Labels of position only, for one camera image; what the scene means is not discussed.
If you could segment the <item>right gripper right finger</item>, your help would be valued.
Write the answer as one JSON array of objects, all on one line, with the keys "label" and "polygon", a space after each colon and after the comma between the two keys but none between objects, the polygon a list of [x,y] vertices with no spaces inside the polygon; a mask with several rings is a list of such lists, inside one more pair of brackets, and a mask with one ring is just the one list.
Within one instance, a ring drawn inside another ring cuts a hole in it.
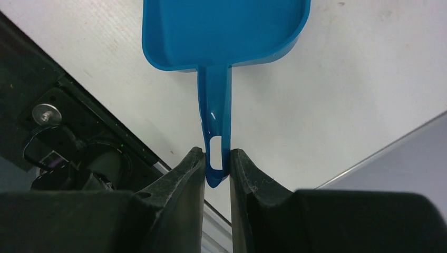
[{"label": "right gripper right finger", "polygon": [[234,252],[446,252],[446,223],[416,193],[290,191],[230,153]]}]

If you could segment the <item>blue dustpan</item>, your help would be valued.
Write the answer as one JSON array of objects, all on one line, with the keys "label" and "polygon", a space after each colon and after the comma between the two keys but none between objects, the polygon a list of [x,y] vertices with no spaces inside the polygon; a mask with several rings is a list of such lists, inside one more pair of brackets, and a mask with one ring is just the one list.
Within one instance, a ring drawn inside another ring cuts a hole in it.
[{"label": "blue dustpan", "polygon": [[296,44],[310,1],[144,1],[142,50],[163,71],[196,71],[206,149],[221,138],[218,170],[206,163],[217,187],[230,174],[231,70],[274,62]]}]

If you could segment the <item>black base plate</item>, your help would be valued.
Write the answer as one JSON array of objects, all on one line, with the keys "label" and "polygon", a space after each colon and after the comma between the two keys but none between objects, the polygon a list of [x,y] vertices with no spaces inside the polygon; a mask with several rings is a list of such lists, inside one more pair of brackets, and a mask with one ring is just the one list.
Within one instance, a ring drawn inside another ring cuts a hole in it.
[{"label": "black base plate", "polygon": [[1,188],[23,189],[31,172],[118,162],[119,189],[163,175],[159,157],[48,54],[1,15]]}]

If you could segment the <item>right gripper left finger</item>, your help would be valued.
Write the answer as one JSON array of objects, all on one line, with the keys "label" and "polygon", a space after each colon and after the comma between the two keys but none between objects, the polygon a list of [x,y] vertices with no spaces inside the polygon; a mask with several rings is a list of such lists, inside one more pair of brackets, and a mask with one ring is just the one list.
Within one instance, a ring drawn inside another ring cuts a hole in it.
[{"label": "right gripper left finger", "polygon": [[200,252],[205,161],[194,147],[135,193],[2,193],[1,252]]}]

